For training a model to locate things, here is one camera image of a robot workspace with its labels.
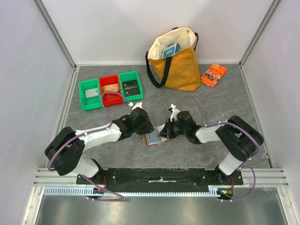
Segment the brown leather card holder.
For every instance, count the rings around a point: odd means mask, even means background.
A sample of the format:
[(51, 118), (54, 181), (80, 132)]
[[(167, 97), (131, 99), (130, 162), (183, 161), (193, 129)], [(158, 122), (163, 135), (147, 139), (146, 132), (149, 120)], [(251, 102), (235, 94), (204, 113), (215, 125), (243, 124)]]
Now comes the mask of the brown leather card holder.
[(165, 126), (164, 124), (155, 126), (154, 131), (144, 135), (144, 139), (145, 139), (145, 143), (146, 143), (147, 147), (159, 145), (159, 144), (162, 144), (162, 143), (172, 140), (172, 139), (167, 139), (165, 137), (160, 136), (160, 132), (162, 131), (164, 126)]

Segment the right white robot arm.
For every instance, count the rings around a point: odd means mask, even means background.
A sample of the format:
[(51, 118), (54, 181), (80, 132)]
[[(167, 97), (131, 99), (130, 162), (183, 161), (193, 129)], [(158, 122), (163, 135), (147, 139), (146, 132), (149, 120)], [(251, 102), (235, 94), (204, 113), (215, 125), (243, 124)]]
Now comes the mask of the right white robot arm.
[(167, 119), (159, 135), (166, 139), (183, 135), (193, 144), (221, 141), (229, 152), (215, 168), (214, 177), (222, 185), (264, 143), (263, 136), (237, 115), (224, 122), (200, 126), (188, 111), (179, 112), (176, 119)]

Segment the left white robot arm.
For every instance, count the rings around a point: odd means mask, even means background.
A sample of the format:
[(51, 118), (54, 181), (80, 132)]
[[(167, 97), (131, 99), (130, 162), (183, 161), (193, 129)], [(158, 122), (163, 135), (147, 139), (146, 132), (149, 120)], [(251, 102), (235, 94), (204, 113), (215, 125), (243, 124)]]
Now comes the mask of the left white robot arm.
[(49, 159), (48, 170), (58, 175), (82, 174), (93, 183), (103, 180), (103, 172), (96, 160), (85, 157), (83, 153), (104, 143), (112, 143), (130, 138), (132, 134), (145, 135), (154, 131), (148, 113), (141, 107), (107, 125), (86, 130), (63, 128), (45, 150)]

